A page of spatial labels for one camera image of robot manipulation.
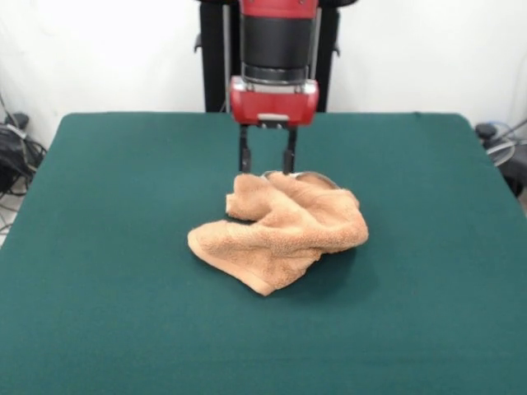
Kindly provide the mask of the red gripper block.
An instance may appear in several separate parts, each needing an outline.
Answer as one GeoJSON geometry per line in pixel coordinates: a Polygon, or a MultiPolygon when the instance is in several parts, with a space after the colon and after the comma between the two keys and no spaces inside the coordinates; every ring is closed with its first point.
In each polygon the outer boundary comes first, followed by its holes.
{"type": "MultiPolygon", "coordinates": [[[[249,173],[251,151],[248,145],[248,125],[310,125],[319,101],[319,84],[316,80],[308,79],[300,85],[262,85],[235,76],[231,78],[230,100],[232,116],[240,124],[239,171],[249,173]]],[[[291,174],[294,172],[296,157],[297,128],[289,128],[287,132],[282,172],[291,174]]]]}

